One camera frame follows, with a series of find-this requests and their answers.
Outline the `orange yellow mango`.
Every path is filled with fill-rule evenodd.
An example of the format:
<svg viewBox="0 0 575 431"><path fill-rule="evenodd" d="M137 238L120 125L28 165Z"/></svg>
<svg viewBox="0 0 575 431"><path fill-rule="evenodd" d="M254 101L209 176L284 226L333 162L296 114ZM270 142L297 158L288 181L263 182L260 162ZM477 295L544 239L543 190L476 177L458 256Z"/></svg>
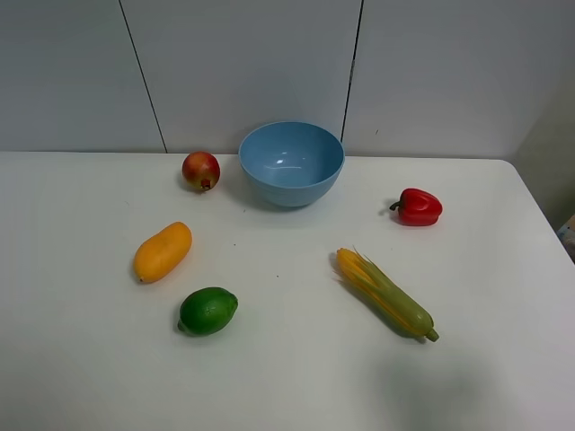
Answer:
<svg viewBox="0 0 575 431"><path fill-rule="evenodd" d="M175 269L191 249L190 228L175 222L166 226L137 249L133 259L133 270L137 280L143 284L154 283Z"/></svg>

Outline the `blue plastic bowl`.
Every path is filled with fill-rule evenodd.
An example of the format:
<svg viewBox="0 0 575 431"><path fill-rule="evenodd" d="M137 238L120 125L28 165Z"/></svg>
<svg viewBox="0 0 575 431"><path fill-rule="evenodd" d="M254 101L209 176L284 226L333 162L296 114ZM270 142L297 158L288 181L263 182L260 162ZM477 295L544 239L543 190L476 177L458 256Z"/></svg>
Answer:
<svg viewBox="0 0 575 431"><path fill-rule="evenodd" d="M340 139L323 128L279 121L251 131L238 158L258 196L279 207L305 207L332 188L345 151Z"/></svg>

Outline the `red yellow pomegranate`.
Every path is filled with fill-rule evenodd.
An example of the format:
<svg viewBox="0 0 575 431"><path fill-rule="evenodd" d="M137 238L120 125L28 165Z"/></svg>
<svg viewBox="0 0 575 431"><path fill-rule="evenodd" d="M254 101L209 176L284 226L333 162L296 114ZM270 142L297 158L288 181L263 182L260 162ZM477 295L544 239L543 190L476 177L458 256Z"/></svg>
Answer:
<svg viewBox="0 0 575 431"><path fill-rule="evenodd" d="M204 192L217 185L220 179L220 166L214 155L198 151L186 156L181 173L193 189Z"/></svg>

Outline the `green lime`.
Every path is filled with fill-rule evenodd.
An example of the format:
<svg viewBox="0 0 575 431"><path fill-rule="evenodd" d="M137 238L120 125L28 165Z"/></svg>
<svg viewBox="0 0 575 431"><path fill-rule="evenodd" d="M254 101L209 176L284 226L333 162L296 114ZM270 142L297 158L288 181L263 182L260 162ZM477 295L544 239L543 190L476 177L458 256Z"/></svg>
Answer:
<svg viewBox="0 0 575 431"><path fill-rule="evenodd" d="M177 329L192 337L205 337L222 330L234 317L237 297L222 287L202 288L181 303Z"/></svg>

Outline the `red bell pepper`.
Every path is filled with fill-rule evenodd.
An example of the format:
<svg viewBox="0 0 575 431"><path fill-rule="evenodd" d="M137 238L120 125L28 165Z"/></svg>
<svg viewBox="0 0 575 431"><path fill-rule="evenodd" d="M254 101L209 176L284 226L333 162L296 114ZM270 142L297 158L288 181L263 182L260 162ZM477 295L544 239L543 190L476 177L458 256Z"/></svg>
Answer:
<svg viewBox="0 0 575 431"><path fill-rule="evenodd" d="M443 206L432 194L422 189L405 189L399 200L389 206L398 221L407 226L434 225L443 213Z"/></svg>

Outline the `yellow corn with green husk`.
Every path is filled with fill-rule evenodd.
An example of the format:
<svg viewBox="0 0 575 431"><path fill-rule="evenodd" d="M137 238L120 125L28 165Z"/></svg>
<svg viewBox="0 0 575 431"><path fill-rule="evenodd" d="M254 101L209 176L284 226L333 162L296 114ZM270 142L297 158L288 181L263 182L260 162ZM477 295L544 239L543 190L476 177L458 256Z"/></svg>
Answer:
<svg viewBox="0 0 575 431"><path fill-rule="evenodd" d="M340 248L335 253L337 271L344 284L364 300L400 335L439 340L431 315L372 260L358 251Z"/></svg>

